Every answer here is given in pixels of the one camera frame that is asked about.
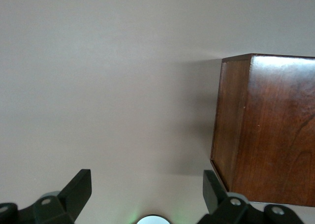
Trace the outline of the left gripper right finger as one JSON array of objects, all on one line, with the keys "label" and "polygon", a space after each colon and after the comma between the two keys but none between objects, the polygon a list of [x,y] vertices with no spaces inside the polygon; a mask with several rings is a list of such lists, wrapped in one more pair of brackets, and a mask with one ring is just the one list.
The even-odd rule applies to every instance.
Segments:
[{"label": "left gripper right finger", "polygon": [[262,211],[254,208],[239,193],[226,192],[212,170],[203,172],[203,197],[208,209],[200,224],[301,224],[290,208],[267,204]]}]

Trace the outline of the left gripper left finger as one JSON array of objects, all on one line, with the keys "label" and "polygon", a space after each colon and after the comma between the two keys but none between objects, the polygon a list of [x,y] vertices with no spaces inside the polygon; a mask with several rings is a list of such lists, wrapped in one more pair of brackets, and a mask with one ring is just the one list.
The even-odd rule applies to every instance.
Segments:
[{"label": "left gripper left finger", "polygon": [[0,222],[2,224],[73,224],[91,194],[91,171],[82,169],[57,195],[42,197],[27,208],[19,210],[15,203],[1,203]]}]

